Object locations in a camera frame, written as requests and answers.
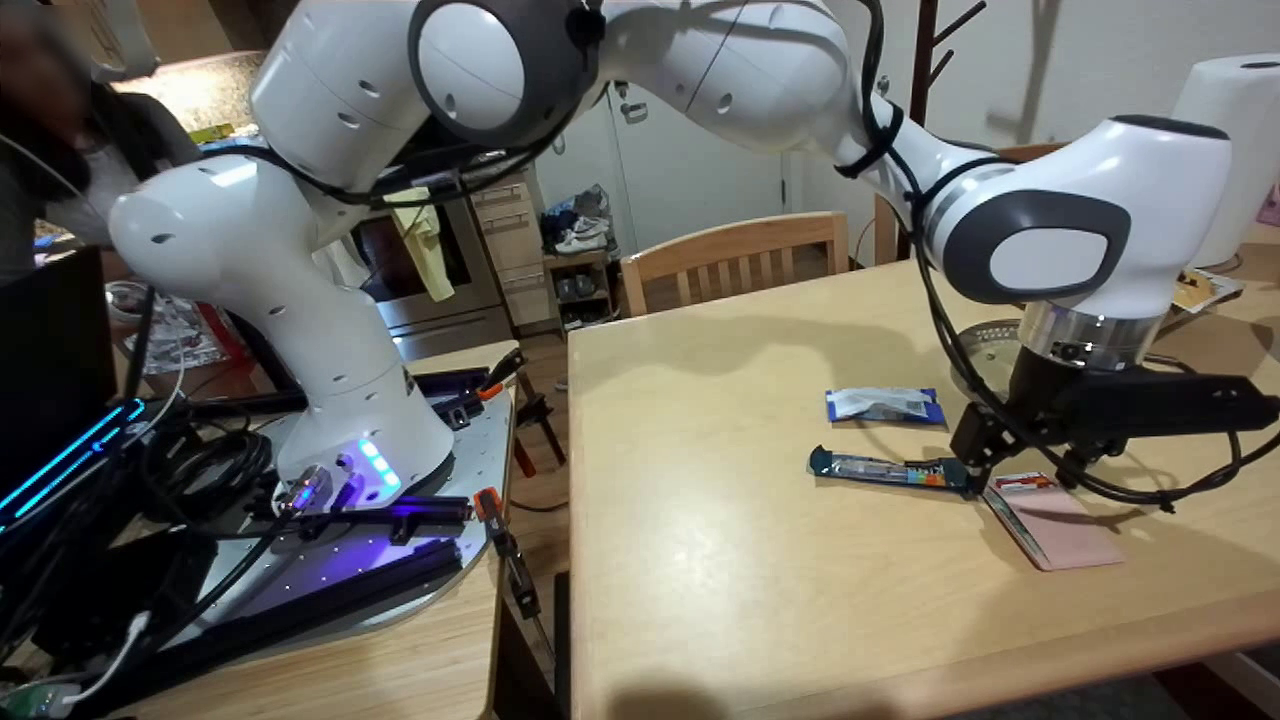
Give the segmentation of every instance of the pink card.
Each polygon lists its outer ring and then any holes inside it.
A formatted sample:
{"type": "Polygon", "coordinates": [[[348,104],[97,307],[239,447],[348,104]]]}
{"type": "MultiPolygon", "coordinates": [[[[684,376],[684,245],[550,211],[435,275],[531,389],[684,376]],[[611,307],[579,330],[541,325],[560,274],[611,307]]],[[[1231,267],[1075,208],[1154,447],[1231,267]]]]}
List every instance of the pink card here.
{"type": "Polygon", "coordinates": [[[988,483],[988,507],[1036,567],[1095,567],[1120,565],[1115,537],[1049,475],[1009,475],[988,483]]]}

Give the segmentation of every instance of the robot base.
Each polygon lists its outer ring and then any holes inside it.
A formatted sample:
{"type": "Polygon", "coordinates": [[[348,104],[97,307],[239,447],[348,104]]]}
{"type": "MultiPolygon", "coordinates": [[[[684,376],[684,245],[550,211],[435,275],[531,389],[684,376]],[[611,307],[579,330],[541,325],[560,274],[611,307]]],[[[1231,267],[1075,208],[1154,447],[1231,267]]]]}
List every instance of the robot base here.
{"type": "Polygon", "coordinates": [[[282,417],[267,438],[279,471],[273,507],[299,517],[386,507],[451,451],[451,433],[401,373],[282,417]]]}

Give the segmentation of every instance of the white wire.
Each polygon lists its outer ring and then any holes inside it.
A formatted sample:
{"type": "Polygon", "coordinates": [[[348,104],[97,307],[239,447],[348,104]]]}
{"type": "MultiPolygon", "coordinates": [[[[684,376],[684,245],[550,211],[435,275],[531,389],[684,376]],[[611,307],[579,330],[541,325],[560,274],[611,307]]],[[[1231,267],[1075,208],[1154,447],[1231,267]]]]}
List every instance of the white wire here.
{"type": "Polygon", "coordinates": [[[853,238],[853,261],[858,261],[858,266],[862,266],[862,245],[866,245],[870,227],[874,227],[874,215],[853,238]]]}
{"type": "Polygon", "coordinates": [[[152,433],[166,411],[170,411],[170,402],[179,402],[183,398],[183,381],[187,381],[187,363],[174,363],[174,381],[170,381],[170,393],[166,393],[166,402],[158,405],[158,411],[152,417],[152,425],[142,429],[142,433],[152,433]]]}
{"type": "Polygon", "coordinates": [[[142,638],[146,624],[152,624],[152,611],[136,611],[136,616],[127,619],[123,645],[121,645],[121,654],[110,657],[106,674],[97,678],[91,689],[82,689],[82,692],[76,692],[76,696],[63,696],[63,706],[82,706],[89,696],[97,696],[99,689],[106,689],[110,678],[121,674],[121,666],[127,661],[130,645],[142,638]]]}
{"type": "Polygon", "coordinates": [[[19,153],[22,162],[30,162],[35,168],[45,168],[57,186],[63,186],[71,198],[82,198],[71,180],[63,180],[53,164],[45,164],[35,153],[27,153],[19,140],[0,133],[0,144],[8,144],[11,153],[19,153]]]}

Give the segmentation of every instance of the black cable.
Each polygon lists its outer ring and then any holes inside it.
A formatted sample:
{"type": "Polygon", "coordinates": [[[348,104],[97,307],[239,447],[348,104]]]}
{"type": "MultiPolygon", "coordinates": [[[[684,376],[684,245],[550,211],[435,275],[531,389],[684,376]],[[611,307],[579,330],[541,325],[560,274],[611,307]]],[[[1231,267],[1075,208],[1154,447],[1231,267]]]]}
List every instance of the black cable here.
{"type": "Polygon", "coordinates": [[[267,144],[215,144],[215,150],[200,150],[200,162],[213,162],[213,155],[250,155],[250,162],[265,162],[295,180],[303,180],[307,187],[331,198],[335,204],[373,204],[366,191],[348,191],[348,187],[335,187],[335,186],[318,186],[315,175],[291,168],[274,150],[267,144]]]}
{"type": "Polygon", "coordinates": [[[282,537],[282,528],[291,524],[291,517],[274,517],[274,524],[239,555],[237,567],[229,567],[215,590],[209,590],[187,616],[179,616],[170,624],[170,638],[183,632],[187,624],[195,624],[215,600],[225,600],[249,572],[250,565],[282,537]]]}
{"type": "MultiPolygon", "coordinates": [[[[156,320],[156,289],[146,283],[141,330],[136,330],[136,341],[127,354],[127,369],[123,369],[123,405],[130,405],[141,398],[146,343],[152,343],[152,320],[156,320]]],[[[17,647],[17,639],[19,639],[17,632],[22,632],[22,624],[30,619],[30,604],[45,600],[63,555],[71,547],[79,547],[79,537],[91,528],[97,507],[106,501],[106,487],[117,487],[117,482],[123,471],[123,447],[127,447],[127,411],[121,411],[117,439],[110,439],[105,464],[97,469],[99,482],[91,482],[89,487],[79,487],[68,501],[60,524],[45,520],[38,528],[53,528],[53,534],[35,547],[22,553],[22,567],[38,567],[38,572],[19,590],[22,600],[0,619],[0,657],[8,657],[17,647]]]]}
{"type": "Polygon", "coordinates": [[[988,389],[988,381],[972,369],[966,354],[963,354],[963,341],[933,283],[933,267],[928,267],[928,245],[923,245],[923,211],[928,204],[941,198],[941,187],[947,187],[950,180],[961,180],[963,173],[978,168],[978,164],[994,164],[1000,155],[993,162],[972,162],[947,175],[941,175],[928,191],[919,191],[919,180],[917,173],[901,162],[901,153],[890,150],[890,136],[897,136],[897,125],[890,128],[878,128],[874,112],[870,112],[870,83],[874,83],[874,71],[878,71],[878,51],[882,51],[882,10],[878,0],[862,0],[862,10],[870,14],[870,24],[866,24],[866,57],[862,57],[862,133],[870,140],[866,155],[887,155],[897,164],[897,173],[905,175],[906,186],[906,204],[912,204],[912,223],[897,211],[901,219],[901,231],[905,241],[917,249],[917,267],[919,267],[919,283],[923,283],[923,300],[928,300],[928,320],[933,320],[933,334],[950,363],[950,373],[961,376],[961,383],[966,389],[972,405],[994,422],[1021,447],[1036,447],[1056,471],[1063,483],[1081,483],[1095,496],[1109,496],[1109,501],[1120,501],[1120,506],[1158,506],[1165,511],[1172,511],[1176,501],[1184,496],[1195,496],[1195,494],[1207,494],[1207,487],[1223,487],[1239,469],[1254,464],[1259,455],[1267,455],[1271,447],[1280,447],[1280,433],[1271,439],[1262,439],[1259,447],[1244,451],[1239,455],[1239,439],[1229,438],[1231,443],[1231,462],[1207,475],[1200,475],[1195,483],[1184,483],[1184,487],[1172,487],[1172,494],[1131,494],[1131,487],[1120,487],[1120,483],[1109,483],[1098,475],[1088,475],[1088,469],[1081,469],[1075,462],[1063,462],[1060,451],[1052,451],[1039,433],[1031,433],[1014,411],[1005,407],[1005,402],[988,389]]]}
{"type": "Polygon", "coordinates": [[[273,471],[273,439],[250,422],[215,425],[174,405],[142,439],[141,511],[156,524],[225,524],[237,501],[250,496],[273,471]]]}
{"type": "Polygon", "coordinates": [[[0,616],[0,661],[8,661],[19,645],[19,638],[30,628],[38,616],[38,604],[48,600],[48,590],[57,590],[60,572],[68,572],[68,555],[82,553],[82,537],[99,534],[99,517],[110,506],[117,483],[123,482],[121,451],[110,451],[91,483],[79,483],[68,496],[68,507],[53,520],[35,520],[45,528],[38,544],[19,555],[22,590],[3,590],[19,592],[19,604],[0,616]]]}
{"type": "Polygon", "coordinates": [[[406,180],[404,180],[401,187],[386,187],[386,186],[374,187],[373,208],[418,208],[418,204],[440,204],[440,202],[456,202],[456,198],[484,191],[484,187],[499,186],[505,175],[527,168],[542,150],[554,144],[554,136],[560,136],[567,125],[573,125],[573,118],[563,118],[554,128],[547,128],[547,133],[542,133],[535,144],[527,144],[527,150],[513,150],[513,153],[499,153],[499,155],[478,155],[478,162],[456,168],[456,173],[451,173],[451,186],[432,187],[422,202],[386,202],[390,191],[411,187],[411,173],[406,173],[406,180]]]}

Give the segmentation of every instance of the floor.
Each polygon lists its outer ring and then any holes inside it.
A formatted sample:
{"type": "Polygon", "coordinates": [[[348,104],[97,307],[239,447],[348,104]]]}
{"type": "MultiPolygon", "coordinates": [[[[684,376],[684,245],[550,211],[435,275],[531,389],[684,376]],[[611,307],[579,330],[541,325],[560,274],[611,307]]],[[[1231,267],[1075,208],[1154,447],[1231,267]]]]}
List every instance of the floor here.
{"type": "MultiPolygon", "coordinates": [[[[550,407],[550,429],[567,451],[567,341],[563,335],[527,335],[522,341],[522,373],[535,393],[542,393],[550,407]]],[[[535,475],[522,475],[513,464],[507,482],[507,501],[513,501],[513,534],[518,537],[527,572],[535,577],[541,590],[541,628],[516,624],[518,638],[531,647],[531,666],[505,666],[499,686],[507,692],[527,692],[527,689],[554,689],[550,674],[550,647],[547,639],[554,638],[554,572],[567,572],[567,464],[560,464],[541,438],[535,425],[518,429],[518,443],[535,462],[535,475]]],[[[507,718],[518,720],[550,720],[554,708],[547,700],[516,700],[507,706],[507,718]]],[[[974,714],[972,720],[1187,720],[1187,714],[1158,689],[1154,678],[1135,678],[1135,679],[1115,679],[1115,686],[1095,686],[1063,696],[1045,696],[1010,708],[993,708],[974,714]]]]}

